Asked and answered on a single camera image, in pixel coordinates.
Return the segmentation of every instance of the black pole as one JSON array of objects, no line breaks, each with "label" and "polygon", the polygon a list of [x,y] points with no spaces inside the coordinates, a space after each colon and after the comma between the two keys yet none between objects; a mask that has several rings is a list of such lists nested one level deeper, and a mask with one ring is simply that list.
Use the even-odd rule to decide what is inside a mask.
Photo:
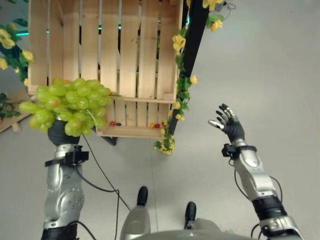
[{"label": "black pole", "polygon": [[[209,15],[209,9],[202,7],[202,1],[193,0],[190,6],[190,23],[187,31],[186,42],[184,47],[183,66],[185,71],[180,73],[182,77],[190,77],[194,64],[196,61],[198,49],[200,46],[201,38],[205,30],[207,18]],[[173,110],[172,120],[169,124],[168,131],[170,134],[174,134],[178,120],[176,115],[178,110]]]}]

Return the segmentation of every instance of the bunch of grapes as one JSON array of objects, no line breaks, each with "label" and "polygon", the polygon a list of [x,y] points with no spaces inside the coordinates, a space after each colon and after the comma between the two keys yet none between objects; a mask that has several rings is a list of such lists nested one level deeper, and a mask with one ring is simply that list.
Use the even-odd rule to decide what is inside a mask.
[{"label": "bunch of grapes", "polygon": [[46,133],[58,117],[67,122],[64,131],[68,136],[88,136],[93,126],[97,129],[105,127],[102,117],[106,113],[105,106],[112,103],[110,94],[110,89],[98,80],[55,78],[52,85],[37,87],[38,104],[24,101],[19,109],[34,114],[29,120],[32,129],[39,128]]}]

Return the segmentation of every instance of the robotic arm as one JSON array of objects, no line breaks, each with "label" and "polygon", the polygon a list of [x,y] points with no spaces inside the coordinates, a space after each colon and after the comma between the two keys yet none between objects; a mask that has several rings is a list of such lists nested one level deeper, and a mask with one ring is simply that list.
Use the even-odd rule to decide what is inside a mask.
[{"label": "robotic arm", "polygon": [[265,172],[257,149],[245,141],[245,132],[235,113],[225,104],[219,106],[223,113],[209,124],[223,131],[231,145],[225,144],[222,154],[234,160],[234,169],[259,217],[262,233],[269,239],[301,239],[302,234],[292,217],[288,216],[279,200],[270,176]]}]

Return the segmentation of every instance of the wooden crate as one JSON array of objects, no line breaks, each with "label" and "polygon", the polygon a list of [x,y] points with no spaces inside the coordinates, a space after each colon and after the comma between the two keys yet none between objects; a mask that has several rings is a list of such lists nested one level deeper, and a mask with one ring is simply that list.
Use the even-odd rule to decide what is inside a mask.
[{"label": "wooden crate", "polygon": [[167,119],[176,101],[172,37],[182,6],[182,0],[29,1],[29,93],[55,77],[98,79],[121,95],[106,107],[107,127],[99,136],[160,138],[148,125]]}]

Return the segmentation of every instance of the wooden slat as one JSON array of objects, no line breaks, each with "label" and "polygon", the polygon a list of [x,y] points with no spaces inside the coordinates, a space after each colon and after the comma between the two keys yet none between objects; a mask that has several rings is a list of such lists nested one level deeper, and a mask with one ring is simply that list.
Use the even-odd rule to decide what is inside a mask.
[{"label": "wooden slat", "polygon": [[[131,98],[136,96],[138,7],[139,0],[122,1],[119,94]],[[127,105],[126,118],[128,126],[136,124],[136,105]]]},{"label": "wooden slat", "polygon": [[99,0],[82,0],[81,77],[98,79]]},{"label": "wooden slat", "polygon": [[63,1],[50,1],[50,23],[49,23],[49,84],[53,78],[63,78],[63,19],[61,9]]},{"label": "wooden slat", "polygon": [[79,77],[79,0],[63,3],[63,78]]},{"label": "wooden slat", "polygon": [[123,138],[150,138],[160,139],[159,128],[148,128],[143,126],[107,126],[98,132],[98,136],[123,137]]},{"label": "wooden slat", "polygon": [[[176,27],[177,6],[171,6],[169,0],[162,1],[161,31],[159,43],[159,62],[157,79],[157,99],[163,99],[164,94],[174,92],[175,79],[175,50],[173,49],[172,37],[177,32]],[[160,104],[159,121],[168,117],[168,105]]]},{"label": "wooden slat", "polygon": [[47,1],[29,2],[29,51],[34,62],[28,65],[29,86],[47,85]]},{"label": "wooden slat", "polygon": [[[153,99],[155,97],[156,56],[158,36],[159,2],[142,0],[141,29],[140,29],[140,59],[138,97]],[[158,104],[138,103],[137,125],[147,126],[157,120]]]}]

